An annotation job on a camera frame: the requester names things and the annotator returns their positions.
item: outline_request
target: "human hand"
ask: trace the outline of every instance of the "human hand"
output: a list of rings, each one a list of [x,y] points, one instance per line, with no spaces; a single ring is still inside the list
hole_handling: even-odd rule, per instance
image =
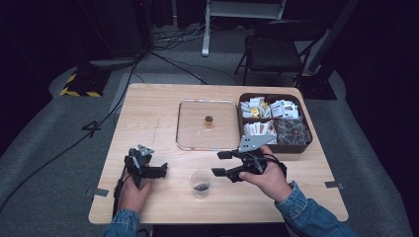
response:
[[[267,146],[261,146],[265,157],[272,158],[269,155],[274,155],[272,150]],[[276,202],[282,202],[292,192],[292,188],[287,183],[281,168],[274,162],[268,161],[265,172],[262,175],[254,175],[248,172],[240,172],[240,179],[253,184],[269,198],[274,199]]]
[[[131,176],[126,179],[123,189],[121,190],[120,201],[118,202],[118,210],[130,209],[136,213],[139,213],[142,210],[145,205],[145,201],[151,192],[153,180],[146,180],[144,182],[146,183],[140,190],[136,187]]]

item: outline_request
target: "chair leg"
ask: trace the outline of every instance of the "chair leg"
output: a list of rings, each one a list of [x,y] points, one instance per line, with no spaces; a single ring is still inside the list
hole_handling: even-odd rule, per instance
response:
[[[235,71],[234,71],[234,75],[237,74],[238,69],[242,66],[241,63],[243,63],[244,58],[246,57],[246,52],[243,53],[243,56],[241,56],[240,62],[238,63]]]
[[[247,70],[248,70],[248,66],[247,66],[247,61],[246,64],[244,66],[244,74],[243,74],[243,86],[246,84],[246,79],[247,79]]]

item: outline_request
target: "wrist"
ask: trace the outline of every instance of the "wrist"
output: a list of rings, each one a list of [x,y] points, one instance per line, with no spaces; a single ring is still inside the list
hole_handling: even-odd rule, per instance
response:
[[[276,203],[281,203],[284,200],[286,200],[290,194],[293,192],[292,184],[281,184],[281,187],[279,188],[278,194],[275,196],[274,200]]]

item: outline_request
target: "jacket sleeve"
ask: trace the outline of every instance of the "jacket sleeve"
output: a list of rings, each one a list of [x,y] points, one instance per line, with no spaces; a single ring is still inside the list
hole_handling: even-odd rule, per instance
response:
[[[139,230],[139,218],[135,211],[122,209],[114,216],[114,219],[106,227],[106,237],[135,237]]]
[[[291,227],[306,236],[358,236],[328,209],[306,198],[296,182],[290,196],[281,203],[275,202],[275,207]]]

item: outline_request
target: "black chair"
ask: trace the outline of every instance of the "black chair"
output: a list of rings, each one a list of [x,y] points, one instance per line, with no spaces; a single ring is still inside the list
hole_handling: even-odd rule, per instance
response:
[[[325,27],[313,21],[278,20],[262,24],[252,36],[246,37],[245,50],[234,75],[244,66],[243,85],[247,71],[297,72],[302,74],[311,47],[326,33]],[[296,41],[307,41],[308,46],[301,52],[295,47]]]

